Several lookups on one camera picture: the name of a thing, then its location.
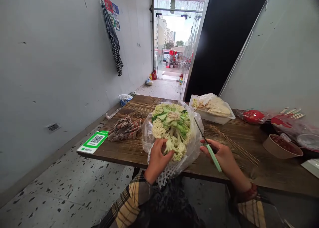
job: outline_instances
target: sleeve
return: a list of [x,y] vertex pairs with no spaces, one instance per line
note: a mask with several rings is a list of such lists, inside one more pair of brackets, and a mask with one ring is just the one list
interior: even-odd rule
[[290,227],[255,184],[248,192],[235,197],[235,208],[241,227]]
[[136,220],[140,206],[152,197],[150,185],[140,172],[124,189],[104,217],[92,228],[125,228]]

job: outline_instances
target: white wall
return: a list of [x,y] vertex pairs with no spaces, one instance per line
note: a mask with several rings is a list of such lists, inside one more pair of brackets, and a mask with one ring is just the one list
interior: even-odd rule
[[[121,77],[99,0],[0,0],[0,192],[151,72],[151,0],[111,1],[120,9]],[[55,122],[62,128],[49,134]]]
[[268,0],[221,95],[232,108],[302,108],[319,126],[319,0]]

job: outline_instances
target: doorway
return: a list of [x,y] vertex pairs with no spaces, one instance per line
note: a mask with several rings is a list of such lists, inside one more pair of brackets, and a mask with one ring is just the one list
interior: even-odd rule
[[154,70],[185,91],[205,0],[154,0]]

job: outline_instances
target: electrical outlet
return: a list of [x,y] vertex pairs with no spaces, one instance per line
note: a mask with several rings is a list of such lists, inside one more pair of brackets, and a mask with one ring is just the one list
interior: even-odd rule
[[50,124],[49,126],[47,126],[47,129],[48,129],[50,132],[54,132],[54,131],[58,130],[59,128],[60,128],[60,125],[57,124],[57,123]]

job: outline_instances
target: wooden table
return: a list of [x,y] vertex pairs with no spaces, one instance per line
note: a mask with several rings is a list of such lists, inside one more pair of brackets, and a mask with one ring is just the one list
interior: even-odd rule
[[[127,115],[133,121],[136,119],[144,121],[157,104],[166,101],[178,102],[176,100],[136,95],[100,130],[112,130],[117,120]],[[267,152],[262,146],[262,142],[267,136],[258,126],[250,125],[239,118],[230,120],[225,125],[215,124],[206,120],[203,120],[203,124],[205,137],[229,146],[240,168],[256,185],[275,189],[276,191],[319,197],[319,179],[300,166],[300,160],[281,160]],[[258,167],[254,166],[224,138],[213,131],[213,125],[217,126],[221,132],[260,160]],[[83,157],[145,169],[148,155],[142,149],[141,137],[142,135],[139,134],[137,139],[120,142],[106,140],[93,154],[78,153]],[[185,169],[182,175],[220,183],[229,182],[225,175],[222,172],[218,172],[204,154],[201,154],[193,164]]]

